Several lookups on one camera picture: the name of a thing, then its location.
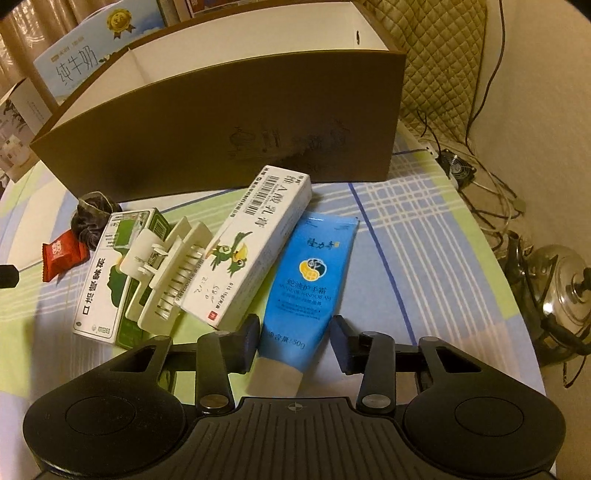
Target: electrical cable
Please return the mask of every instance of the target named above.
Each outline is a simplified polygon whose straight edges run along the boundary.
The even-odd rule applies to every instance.
[[[429,130],[429,132],[431,132],[431,135],[433,136],[433,138],[435,139],[435,142],[437,143],[437,149],[439,150],[439,157],[438,158],[440,158],[441,157],[441,145],[439,144],[439,140],[437,139],[437,135],[435,134],[433,129],[427,123],[427,114],[425,112],[423,112],[423,113],[425,114],[425,120],[423,120],[421,115],[418,116],[421,119],[421,121],[423,122],[423,124],[425,125],[425,130],[423,131],[423,134],[421,135],[421,137],[425,136],[427,129]]]
[[[501,67],[503,55],[505,54],[506,30],[505,30],[505,14],[503,12],[503,0],[499,0],[499,14],[501,16],[501,51],[499,52],[499,59],[497,60],[495,69],[492,71],[491,77],[489,78],[488,83],[486,84],[486,89],[484,91],[484,95],[482,96],[482,102],[480,103],[480,107],[478,108],[476,113],[468,120],[468,123],[466,124],[466,135],[464,137],[464,143],[466,144],[468,150],[472,154],[474,154],[474,152],[472,151],[472,149],[470,148],[470,145],[468,144],[468,135],[470,133],[470,129],[472,127],[472,124],[474,123],[474,120],[476,120],[476,118],[478,118],[478,116],[482,112],[482,109],[484,108],[484,105],[486,103],[486,99],[488,98],[488,93],[491,89],[492,82],[495,79],[496,74],[499,71],[499,68]]]
[[[476,185],[477,187],[480,187],[482,190],[486,190],[487,192],[490,192],[490,193],[492,193],[494,195],[498,195],[499,194],[498,190],[490,189],[486,185],[482,185],[481,183],[478,183],[477,181],[473,181],[472,184],[473,185]]]
[[[480,208],[476,209],[475,211],[478,213],[481,213],[483,215],[490,215],[491,217],[502,218],[503,220],[507,220],[507,216],[499,215],[498,213],[488,212],[487,210],[482,210]],[[517,212],[515,215],[511,216],[511,220],[515,220],[516,218],[519,218],[520,216],[521,216],[521,212]]]
[[[510,194],[513,195],[513,198],[517,198],[517,194],[509,187],[502,179],[500,179],[497,175],[491,172],[491,175],[497,179],[497,181],[501,184],[501,186],[508,191]]]
[[[470,199],[463,192],[458,192],[458,193],[463,198],[464,202],[466,202],[466,204],[468,205],[470,212],[472,214],[476,215],[483,223],[485,223],[486,225],[488,225],[490,227],[490,229],[482,229],[482,231],[488,235],[493,235],[499,239],[498,243],[496,245],[494,245],[493,247],[491,247],[491,250],[493,252],[495,252],[498,249],[500,249],[500,247],[504,243],[504,236],[501,235],[500,232],[496,231],[495,226],[492,223],[490,223],[486,218],[484,218],[480,213],[478,213],[478,209],[474,207],[474,205],[472,204]]]
[[[583,361],[581,362],[581,366],[579,367],[579,369],[575,373],[574,377],[570,380],[570,382],[566,381],[566,362],[564,362],[562,364],[562,385],[564,386],[564,388],[570,388],[573,386],[575,380],[578,379],[579,375],[583,371],[583,367],[585,366],[586,361],[587,361],[587,355],[585,355],[583,357]]]

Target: metal screw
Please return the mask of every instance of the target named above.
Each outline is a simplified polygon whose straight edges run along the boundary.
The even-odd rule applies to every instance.
[[[224,395],[212,393],[202,397],[201,400],[199,400],[199,403],[203,408],[207,408],[208,410],[219,410],[228,405],[230,401]]]
[[[388,407],[392,403],[392,400],[390,400],[386,395],[373,393],[371,395],[364,396],[363,400],[361,400],[361,403],[368,408],[378,409]]]

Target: curtain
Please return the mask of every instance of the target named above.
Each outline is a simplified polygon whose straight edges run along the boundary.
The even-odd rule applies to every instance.
[[[33,66],[47,48],[114,0],[24,0],[0,21],[0,96],[29,77],[48,104],[57,104]]]

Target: oral ulcer medicine box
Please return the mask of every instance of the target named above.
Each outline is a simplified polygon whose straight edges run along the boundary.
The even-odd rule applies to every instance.
[[[207,246],[179,306],[214,328],[236,328],[311,197],[308,175],[265,166]]]
[[[75,334],[123,348],[143,341],[144,331],[125,316],[139,282],[117,269],[143,229],[162,240],[170,233],[170,225],[156,208],[113,213],[109,218],[80,293],[72,326]]]

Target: quilted beige cushion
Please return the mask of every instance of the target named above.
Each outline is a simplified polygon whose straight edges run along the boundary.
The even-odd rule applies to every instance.
[[[363,4],[407,52],[400,118],[422,132],[417,118],[421,109],[438,137],[462,142],[476,93],[486,0],[365,0]]]

